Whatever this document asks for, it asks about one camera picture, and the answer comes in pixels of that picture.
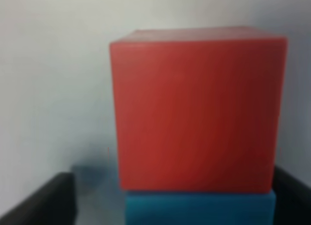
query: red cube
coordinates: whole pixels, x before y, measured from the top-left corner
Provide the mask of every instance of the red cube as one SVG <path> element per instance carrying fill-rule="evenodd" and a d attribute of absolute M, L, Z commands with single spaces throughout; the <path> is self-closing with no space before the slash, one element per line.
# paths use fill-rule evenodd
<path fill-rule="evenodd" d="M 121 187 L 267 193 L 287 39 L 148 30 L 110 45 Z"/>

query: cube front face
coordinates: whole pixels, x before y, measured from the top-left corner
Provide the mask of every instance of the cube front face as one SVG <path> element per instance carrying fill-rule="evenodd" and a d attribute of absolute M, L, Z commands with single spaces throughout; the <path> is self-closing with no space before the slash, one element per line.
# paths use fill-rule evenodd
<path fill-rule="evenodd" d="M 270 194 L 128 194 L 127 225 L 272 225 Z"/>
<path fill-rule="evenodd" d="M 121 186 L 269 192 L 286 40 L 111 45 Z"/>

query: cube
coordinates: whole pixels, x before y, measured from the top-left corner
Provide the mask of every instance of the cube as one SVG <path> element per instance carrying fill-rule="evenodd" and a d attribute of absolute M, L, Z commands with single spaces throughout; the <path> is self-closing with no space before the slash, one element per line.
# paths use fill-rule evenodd
<path fill-rule="evenodd" d="M 110 45 L 125 190 L 268 193 L 287 40 L 250 27 Z"/>
<path fill-rule="evenodd" d="M 129 193 L 126 225 L 272 225 L 269 194 Z"/>

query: gray wall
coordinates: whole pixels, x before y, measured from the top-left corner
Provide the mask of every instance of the gray wall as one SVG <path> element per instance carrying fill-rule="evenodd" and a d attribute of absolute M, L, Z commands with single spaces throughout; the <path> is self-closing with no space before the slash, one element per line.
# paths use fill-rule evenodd
<path fill-rule="evenodd" d="M 288 35 L 277 163 L 311 186 L 310 4 L 0 0 L 0 214 L 74 163 L 115 169 L 108 43 L 138 28 L 253 25 Z"/>

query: red block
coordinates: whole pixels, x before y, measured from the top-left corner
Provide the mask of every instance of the red block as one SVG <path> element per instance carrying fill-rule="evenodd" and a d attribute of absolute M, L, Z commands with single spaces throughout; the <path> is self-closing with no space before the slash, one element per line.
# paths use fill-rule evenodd
<path fill-rule="evenodd" d="M 269 192 L 286 49 L 285 37 L 248 27 L 113 42 L 121 187 Z"/>

